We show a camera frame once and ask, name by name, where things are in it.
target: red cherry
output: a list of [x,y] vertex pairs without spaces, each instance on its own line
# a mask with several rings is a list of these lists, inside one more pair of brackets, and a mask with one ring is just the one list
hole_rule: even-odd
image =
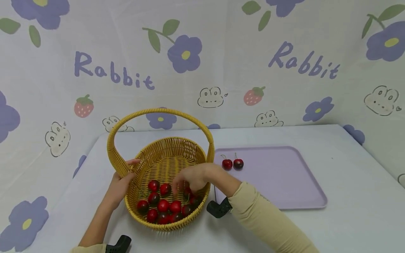
[[227,159],[225,155],[221,155],[221,156],[224,158],[224,160],[222,161],[222,167],[225,170],[232,169],[232,161],[230,159]]
[[172,215],[170,215],[169,217],[169,222],[170,223],[174,223],[176,221],[179,221],[183,218],[183,216],[181,215],[181,213],[173,213]]
[[170,216],[168,213],[160,213],[158,216],[158,224],[164,225],[170,222]]
[[140,200],[136,205],[136,208],[140,214],[146,214],[149,210],[149,204],[146,200]]
[[161,200],[158,203],[158,211],[161,213],[167,212],[169,210],[170,203],[167,200]]
[[199,205],[200,205],[200,203],[202,202],[202,198],[200,197],[200,196],[194,196],[194,197],[192,197],[191,199],[190,199],[190,205],[193,207],[193,208],[197,208]]
[[194,195],[193,195],[193,192],[191,192],[190,187],[184,188],[183,197],[184,197],[185,199],[189,200],[189,199],[191,199],[193,196],[194,196]]
[[172,187],[170,186],[170,184],[163,184],[160,186],[160,195],[166,196],[166,195],[170,194],[171,190],[172,190]]
[[158,218],[158,211],[156,209],[151,209],[148,211],[146,216],[146,221],[149,223],[155,223]]
[[169,210],[170,210],[172,213],[179,213],[179,212],[181,212],[181,202],[178,201],[178,200],[173,201],[173,202],[170,204]]
[[235,160],[233,161],[233,166],[235,167],[235,169],[243,168],[243,161],[242,159],[238,159],[236,153],[235,153]]
[[183,215],[183,217],[187,217],[192,212],[193,211],[192,211],[191,205],[189,205],[189,204],[184,205],[183,208],[181,209],[181,215]]
[[151,191],[158,191],[159,189],[159,181],[157,180],[151,180],[148,184],[148,188]]
[[148,202],[151,206],[156,206],[160,200],[160,196],[157,192],[152,192],[148,197]]

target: white table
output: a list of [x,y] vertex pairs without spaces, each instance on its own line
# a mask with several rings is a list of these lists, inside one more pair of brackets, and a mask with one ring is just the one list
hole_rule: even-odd
[[[216,148],[290,145],[300,151],[326,196],[324,210],[286,214],[320,252],[403,252],[405,190],[338,125],[212,130]],[[167,136],[196,141],[205,151],[201,130],[118,133],[115,145],[124,159]],[[27,252],[68,252],[80,241],[111,179],[102,135]],[[208,201],[214,199],[213,188]],[[122,203],[113,214],[105,242],[126,234],[129,252],[268,252],[232,215],[215,219],[204,211],[182,231],[154,232],[136,223]]]

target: wicker basket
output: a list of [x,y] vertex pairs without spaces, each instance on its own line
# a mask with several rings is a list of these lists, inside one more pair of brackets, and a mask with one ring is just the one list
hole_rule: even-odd
[[[170,113],[195,123],[208,139],[209,147],[207,156],[205,156],[204,150],[192,140],[182,137],[167,137],[154,141],[143,148],[135,157],[140,159],[141,163],[135,166],[127,165],[114,146],[115,134],[127,121],[147,113]],[[211,132],[196,118],[180,111],[166,108],[153,108],[130,114],[121,119],[110,132],[107,140],[107,153],[111,164],[121,177],[126,176],[130,172],[135,172],[136,174],[125,196],[125,204],[129,213],[139,223],[159,231],[177,230],[191,223],[203,209],[211,187],[209,183],[198,192],[198,194],[202,196],[200,205],[189,216],[180,221],[167,225],[149,223],[146,221],[145,216],[140,214],[136,208],[139,200],[147,200],[149,195],[147,185],[150,180],[156,179],[161,184],[171,184],[174,177],[182,169],[192,165],[214,161],[214,143]],[[164,199],[169,202],[175,200],[172,194],[169,197],[164,197]],[[178,194],[177,199],[180,200],[182,204],[185,204],[187,201],[187,199],[183,198],[182,194]]]

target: human hand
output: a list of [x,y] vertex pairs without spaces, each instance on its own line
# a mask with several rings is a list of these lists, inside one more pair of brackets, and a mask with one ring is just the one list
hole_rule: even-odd
[[[128,165],[135,165],[140,163],[139,159],[132,159],[126,161]],[[117,172],[114,173],[110,186],[102,200],[102,204],[109,208],[111,211],[117,209],[122,199],[128,190],[128,186],[135,177],[135,173],[129,173],[125,177],[121,178]]]
[[203,163],[187,167],[181,170],[172,183],[172,191],[176,196],[178,188],[183,190],[184,182],[188,182],[193,193],[202,189],[208,182],[207,175],[211,170],[217,169],[218,165],[213,163]]

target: lavender tray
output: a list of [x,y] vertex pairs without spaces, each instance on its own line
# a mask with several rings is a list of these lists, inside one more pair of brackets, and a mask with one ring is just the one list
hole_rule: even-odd
[[[223,157],[234,160],[235,153],[244,162],[241,170],[229,173],[247,181],[282,210],[324,208],[328,202],[300,152],[290,146],[217,149],[214,163],[222,165]],[[225,195],[215,188],[217,203]]]

